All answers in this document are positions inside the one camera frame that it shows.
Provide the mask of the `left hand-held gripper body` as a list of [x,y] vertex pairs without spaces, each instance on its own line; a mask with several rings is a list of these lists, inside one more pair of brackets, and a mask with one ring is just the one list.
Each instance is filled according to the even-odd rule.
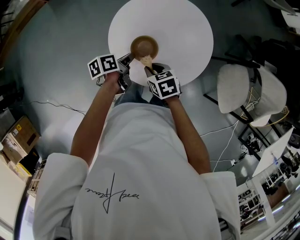
[[122,62],[118,62],[114,54],[106,54],[97,56],[88,64],[90,77],[96,80],[97,86],[102,86],[105,81],[106,75],[111,72],[118,72],[118,85],[121,92],[126,92],[131,85],[129,77],[129,69],[123,66]]

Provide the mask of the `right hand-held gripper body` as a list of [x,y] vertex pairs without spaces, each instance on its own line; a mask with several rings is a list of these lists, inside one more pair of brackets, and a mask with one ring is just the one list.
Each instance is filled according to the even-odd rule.
[[147,80],[152,94],[161,100],[180,95],[180,82],[172,69],[152,75]]

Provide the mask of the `light wooden spoon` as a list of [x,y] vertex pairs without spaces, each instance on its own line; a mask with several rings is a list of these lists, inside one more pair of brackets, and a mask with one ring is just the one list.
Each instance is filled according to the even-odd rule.
[[146,55],[140,58],[140,62],[154,75],[157,74],[157,71],[153,69],[152,66],[152,57],[150,55]]

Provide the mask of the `brown bowl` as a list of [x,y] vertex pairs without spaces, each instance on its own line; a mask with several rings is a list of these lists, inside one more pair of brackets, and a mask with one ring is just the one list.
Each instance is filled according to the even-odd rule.
[[159,47],[154,38],[139,36],[131,43],[130,51],[134,54],[136,60],[140,60],[145,56],[150,56],[154,59],[158,54]]

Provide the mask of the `person's right forearm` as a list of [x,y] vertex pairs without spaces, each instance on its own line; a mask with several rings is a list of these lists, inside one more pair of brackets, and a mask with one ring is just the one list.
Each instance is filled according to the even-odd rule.
[[184,145],[189,164],[198,174],[210,173],[210,158],[206,145],[187,115],[180,99],[173,96],[165,101],[171,110],[177,135]]

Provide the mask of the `person's left forearm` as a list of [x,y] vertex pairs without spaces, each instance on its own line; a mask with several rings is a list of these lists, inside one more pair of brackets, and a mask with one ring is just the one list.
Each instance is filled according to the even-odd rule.
[[118,72],[106,75],[104,83],[95,95],[73,137],[70,155],[81,158],[88,166],[91,165],[95,156],[113,99],[120,90],[118,78]]

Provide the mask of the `blue jeans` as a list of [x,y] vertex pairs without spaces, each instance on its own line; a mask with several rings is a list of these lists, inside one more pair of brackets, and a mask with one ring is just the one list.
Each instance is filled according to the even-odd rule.
[[123,103],[141,103],[169,108],[168,104],[164,100],[161,100],[154,95],[152,95],[150,101],[146,101],[145,99],[143,99],[142,94],[144,89],[144,86],[132,82],[131,86],[127,89],[127,91],[116,100],[114,106],[118,106]]

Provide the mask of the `round white table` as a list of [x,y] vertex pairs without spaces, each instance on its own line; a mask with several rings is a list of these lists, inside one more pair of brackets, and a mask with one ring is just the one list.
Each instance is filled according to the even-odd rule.
[[184,86],[207,67],[214,40],[209,21],[188,0],[130,0],[114,16],[108,46],[120,58],[130,52],[139,36],[150,36],[158,44],[156,63],[167,64]]

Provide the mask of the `white upholstered chair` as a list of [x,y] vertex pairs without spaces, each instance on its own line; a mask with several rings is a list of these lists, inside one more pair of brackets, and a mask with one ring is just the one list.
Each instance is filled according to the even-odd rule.
[[223,65],[217,76],[217,100],[204,94],[209,101],[218,105],[221,113],[229,113],[244,124],[255,128],[267,125],[270,117],[282,112],[287,101],[287,92],[280,80],[267,68],[254,68],[261,83],[259,97],[250,101],[248,69],[238,64]]

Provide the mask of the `white printed t-shirt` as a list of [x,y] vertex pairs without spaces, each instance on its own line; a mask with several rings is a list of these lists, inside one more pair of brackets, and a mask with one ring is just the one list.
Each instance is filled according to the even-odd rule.
[[232,172],[198,174],[188,163],[169,109],[138,103],[110,112],[89,168],[53,153],[37,190],[35,240],[240,239]]

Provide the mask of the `white and black device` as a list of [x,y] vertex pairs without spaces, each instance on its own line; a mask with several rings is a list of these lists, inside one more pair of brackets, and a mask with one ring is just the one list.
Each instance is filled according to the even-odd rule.
[[250,133],[247,136],[246,144],[248,145],[248,147],[244,144],[241,145],[241,151],[244,153],[246,152],[248,154],[251,154],[249,149],[251,149],[255,153],[262,151],[261,141],[257,137],[255,137],[253,133]]

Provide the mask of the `black mesh office chair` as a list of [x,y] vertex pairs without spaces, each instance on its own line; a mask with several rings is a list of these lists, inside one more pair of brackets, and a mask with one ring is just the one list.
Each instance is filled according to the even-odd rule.
[[268,62],[276,68],[300,68],[300,47],[277,39],[263,41],[260,36],[245,39],[235,35],[225,55],[238,60],[251,60],[261,65]]

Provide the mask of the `cardboard box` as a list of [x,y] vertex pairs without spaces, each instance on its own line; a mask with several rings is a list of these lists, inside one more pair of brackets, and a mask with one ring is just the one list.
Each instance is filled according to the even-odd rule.
[[4,154],[17,165],[34,148],[40,134],[27,116],[22,116],[2,141]]

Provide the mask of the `black storage bin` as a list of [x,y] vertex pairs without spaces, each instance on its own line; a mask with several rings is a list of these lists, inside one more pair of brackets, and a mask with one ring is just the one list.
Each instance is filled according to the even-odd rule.
[[27,156],[25,156],[19,163],[33,175],[36,171],[36,165],[39,161],[39,154],[35,148],[33,148]]

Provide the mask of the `white desk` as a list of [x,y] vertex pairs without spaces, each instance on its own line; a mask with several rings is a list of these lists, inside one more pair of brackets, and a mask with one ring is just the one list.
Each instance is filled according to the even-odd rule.
[[282,11],[282,16],[289,27],[300,29],[300,0],[285,0],[296,12],[292,15]]
[[265,220],[268,227],[273,227],[276,222],[272,213],[272,208],[270,206],[269,200],[262,187],[261,179],[264,176],[265,170],[267,170],[272,165],[278,165],[278,160],[281,158],[294,129],[295,127],[292,127],[276,142],[274,142],[272,145],[270,145],[264,150],[261,160],[259,161],[259,164],[252,175],[252,182],[257,194],[260,197]]
[[0,161],[0,237],[13,240],[16,215],[25,189],[22,181]]

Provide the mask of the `yellow box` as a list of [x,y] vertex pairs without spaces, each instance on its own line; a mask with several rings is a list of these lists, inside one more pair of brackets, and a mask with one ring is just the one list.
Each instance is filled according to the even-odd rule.
[[21,175],[23,177],[32,176],[32,174],[20,163],[17,163],[17,165],[14,167],[14,170],[18,173],[18,175]]

